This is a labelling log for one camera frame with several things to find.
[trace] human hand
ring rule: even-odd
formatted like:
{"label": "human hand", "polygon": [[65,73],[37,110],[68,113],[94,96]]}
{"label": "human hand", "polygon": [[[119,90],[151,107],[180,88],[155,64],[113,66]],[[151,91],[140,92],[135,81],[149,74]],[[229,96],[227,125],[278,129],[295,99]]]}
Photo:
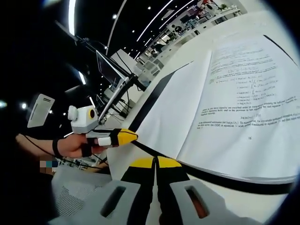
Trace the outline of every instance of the human hand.
{"label": "human hand", "polygon": [[[64,139],[58,141],[57,147],[58,151],[62,156],[70,158],[80,158],[82,157],[81,145],[88,143],[85,135],[72,134]],[[93,146],[92,154],[99,154],[106,148],[101,146]]]}

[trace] computer monitor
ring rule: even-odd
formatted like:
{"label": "computer monitor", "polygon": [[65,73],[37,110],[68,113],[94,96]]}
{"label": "computer monitor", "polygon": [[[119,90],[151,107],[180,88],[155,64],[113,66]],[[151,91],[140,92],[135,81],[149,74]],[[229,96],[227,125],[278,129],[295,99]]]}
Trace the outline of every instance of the computer monitor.
{"label": "computer monitor", "polygon": [[117,68],[115,68],[102,53],[96,51],[96,56],[101,76],[105,77],[109,81],[112,85],[112,90],[118,88],[125,79],[125,76]]}

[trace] white desk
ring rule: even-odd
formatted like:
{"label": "white desk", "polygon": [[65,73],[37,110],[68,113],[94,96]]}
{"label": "white desk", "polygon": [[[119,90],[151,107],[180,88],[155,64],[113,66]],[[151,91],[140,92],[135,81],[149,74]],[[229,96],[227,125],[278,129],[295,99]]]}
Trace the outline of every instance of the white desk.
{"label": "white desk", "polygon": [[[235,17],[210,28],[203,34],[198,35],[184,44],[152,81],[150,86],[132,109],[129,116],[123,122],[122,127],[129,127],[161,78],[189,63],[195,58],[200,59],[199,61],[203,60],[206,55],[206,51],[212,48],[214,38],[224,38],[237,32],[251,35],[265,34],[269,36],[278,45],[285,49],[297,65],[300,65],[297,47],[293,44],[284,27],[280,25],[280,22],[270,12],[261,11]],[[121,179],[128,166],[134,160],[142,157],[148,157],[150,155],[138,147],[129,144],[115,149],[109,149],[107,151],[107,156],[112,178],[118,180]],[[227,208],[233,213],[240,217],[251,217],[259,222],[265,222],[266,219],[274,213],[285,197],[285,195],[249,194],[224,188],[202,180],[199,181],[221,195],[225,199]],[[153,218],[153,220],[156,221],[157,214],[159,214],[159,205],[157,202],[153,202],[152,205],[155,205],[156,208],[154,208],[154,211],[150,212],[148,219]]]}

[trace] human arm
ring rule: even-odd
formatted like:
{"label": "human arm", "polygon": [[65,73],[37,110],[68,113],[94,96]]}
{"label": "human arm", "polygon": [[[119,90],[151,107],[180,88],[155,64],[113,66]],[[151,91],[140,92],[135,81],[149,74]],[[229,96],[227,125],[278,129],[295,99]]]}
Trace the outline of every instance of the human arm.
{"label": "human arm", "polygon": [[[18,134],[15,138],[17,143],[20,145],[20,147],[23,150],[31,153],[36,157],[44,156],[47,154],[54,155],[52,149],[53,140],[38,140],[29,136],[26,137],[22,134]],[[59,150],[59,153],[64,157],[80,158],[82,157],[81,145],[84,143],[87,143],[87,139],[85,135],[72,134],[64,139],[58,140],[57,148]],[[104,150],[105,150],[104,147],[100,147],[100,146],[92,147],[93,154],[101,153]]]}

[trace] white finger cap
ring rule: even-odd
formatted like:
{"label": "white finger cap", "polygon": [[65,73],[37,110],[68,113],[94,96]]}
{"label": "white finger cap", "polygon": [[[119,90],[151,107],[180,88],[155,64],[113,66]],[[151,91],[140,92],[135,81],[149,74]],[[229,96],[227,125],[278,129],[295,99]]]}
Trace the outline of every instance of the white finger cap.
{"label": "white finger cap", "polygon": [[98,138],[98,145],[99,146],[110,146],[112,144],[110,137],[100,137]]}
{"label": "white finger cap", "polygon": [[75,106],[70,105],[69,110],[67,112],[67,118],[71,121],[75,121],[77,119],[77,116],[78,116],[77,108]]}

